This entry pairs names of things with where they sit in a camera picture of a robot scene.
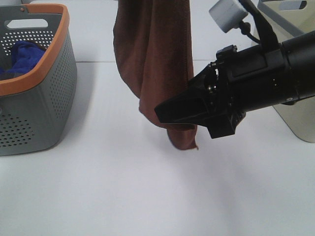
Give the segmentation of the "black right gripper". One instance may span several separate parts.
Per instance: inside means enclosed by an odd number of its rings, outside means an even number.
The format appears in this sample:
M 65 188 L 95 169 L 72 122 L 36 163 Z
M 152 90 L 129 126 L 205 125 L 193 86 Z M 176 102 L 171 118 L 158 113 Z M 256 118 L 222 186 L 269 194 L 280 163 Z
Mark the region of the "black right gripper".
M 288 57 L 281 46 L 268 52 L 256 45 L 217 53 L 189 82 L 189 89 L 155 107 L 161 123 L 207 127 L 211 138 L 235 134 L 249 111 L 299 98 Z

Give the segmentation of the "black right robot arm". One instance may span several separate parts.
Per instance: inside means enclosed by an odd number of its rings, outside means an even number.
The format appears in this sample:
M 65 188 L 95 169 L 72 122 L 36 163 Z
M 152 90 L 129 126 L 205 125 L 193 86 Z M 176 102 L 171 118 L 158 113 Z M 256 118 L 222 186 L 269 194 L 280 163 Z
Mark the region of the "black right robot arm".
M 230 45 L 217 52 L 184 92 L 155 107 L 161 123 L 195 124 L 211 138 L 233 135 L 246 112 L 292 104 L 315 94 L 315 34 L 264 51 Z

